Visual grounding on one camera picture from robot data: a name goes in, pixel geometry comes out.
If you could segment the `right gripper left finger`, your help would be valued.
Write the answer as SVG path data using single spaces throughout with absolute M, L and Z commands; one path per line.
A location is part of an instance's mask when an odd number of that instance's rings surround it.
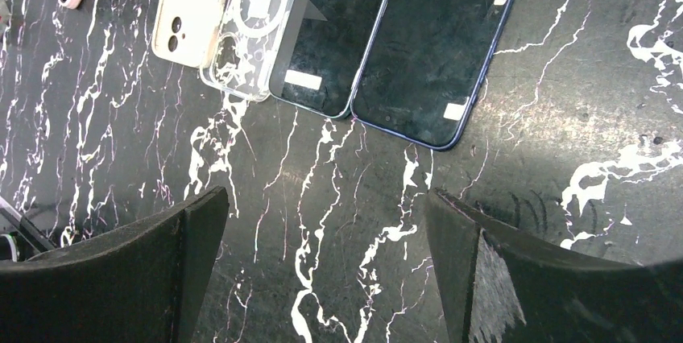
M 217 186 L 83 242 L 2 262 L 2 341 L 191 341 L 229 207 Z

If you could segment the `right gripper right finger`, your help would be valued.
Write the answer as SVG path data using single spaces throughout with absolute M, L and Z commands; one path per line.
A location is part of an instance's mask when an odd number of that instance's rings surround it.
M 682 262 L 595 258 L 435 188 L 424 205 L 452 342 L 679 342 Z

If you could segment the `beige phone case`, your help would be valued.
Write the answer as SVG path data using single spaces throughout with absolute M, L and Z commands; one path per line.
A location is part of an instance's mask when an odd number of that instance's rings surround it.
M 227 0 L 159 0 L 151 50 L 190 68 L 208 63 Z

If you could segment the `clear phone case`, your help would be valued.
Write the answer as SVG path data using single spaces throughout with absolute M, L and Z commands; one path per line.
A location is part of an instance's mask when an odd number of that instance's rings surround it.
M 226 0 L 202 81 L 247 101 L 270 96 L 268 81 L 295 0 Z

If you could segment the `dark phone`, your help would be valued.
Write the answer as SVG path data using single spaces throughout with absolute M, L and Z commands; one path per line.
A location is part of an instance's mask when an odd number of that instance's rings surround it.
M 345 118 L 381 2 L 294 0 L 270 94 L 326 118 Z

